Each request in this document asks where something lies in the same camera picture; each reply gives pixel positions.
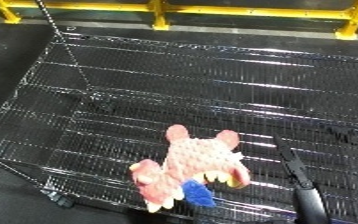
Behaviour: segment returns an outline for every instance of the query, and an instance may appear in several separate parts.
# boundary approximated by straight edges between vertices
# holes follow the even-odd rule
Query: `pink plush toy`
[[[192,139],[184,126],[173,125],[166,138],[170,147],[162,167],[150,159],[130,166],[149,212],[171,209],[174,199],[185,197],[182,185],[190,179],[201,184],[217,179],[233,188],[250,184],[249,170],[240,162],[243,155],[232,152],[239,144],[236,132],[224,130],[213,139]]]

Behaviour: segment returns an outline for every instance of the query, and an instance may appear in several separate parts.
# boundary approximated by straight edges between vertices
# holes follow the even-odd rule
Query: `yellow metal bar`
[[[154,11],[154,30],[169,30],[169,24],[165,18],[166,1],[165,0],[152,0],[152,9]]]
[[[350,19],[350,10],[271,9],[219,6],[166,5],[166,12],[313,19]]]
[[[151,12],[147,4],[119,4],[119,3],[87,3],[87,2],[46,2],[51,9],[97,10],[97,11],[132,11]],[[37,8],[34,1],[10,1],[6,3],[10,8]]]
[[[355,4],[350,20],[346,23],[346,25],[339,29],[335,35],[338,39],[341,40],[355,40],[357,39],[357,32],[358,30],[358,1]]]
[[[5,23],[19,23],[21,17],[12,12],[4,0],[0,0],[0,10],[5,16]]]

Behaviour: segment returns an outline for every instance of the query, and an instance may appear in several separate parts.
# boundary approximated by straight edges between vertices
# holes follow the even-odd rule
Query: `wire shelf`
[[[217,208],[164,212],[199,211],[219,223],[292,219],[271,139],[279,133],[322,185],[333,217],[358,223],[358,146],[322,128],[358,127],[358,58],[64,35],[90,95],[53,39],[0,109],[1,161],[44,170],[47,189],[143,209],[128,167],[145,158],[161,163],[170,125],[199,138],[231,129],[240,133],[253,184],[211,184]]]

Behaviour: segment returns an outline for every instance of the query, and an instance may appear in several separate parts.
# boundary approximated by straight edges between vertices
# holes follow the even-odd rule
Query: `black floor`
[[[358,41],[312,40],[288,37],[192,34],[147,30],[78,28],[76,31],[187,43],[319,52],[358,56]],[[51,30],[38,25],[0,25],[0,106],[36,59]],[[0,224],[4,223],[164,223],[157,216],[116,213],[87,206],[58,208],[32,186],[0,170]]]

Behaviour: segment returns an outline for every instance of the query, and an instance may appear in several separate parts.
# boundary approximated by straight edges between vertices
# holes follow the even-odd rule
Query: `plush toy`
[[[232,152],[239,144],[236,132],[224,130],[213,139],[197,139],[190,138],[184,126],[173,125],[166,138],[170,146],[162,166],[145,159],[129,168],[149,212],[171,209],[174,199],[213,207],[205,184],[215,180],[233,188],[250,184],[249,170],[240,161],[243,155]]]

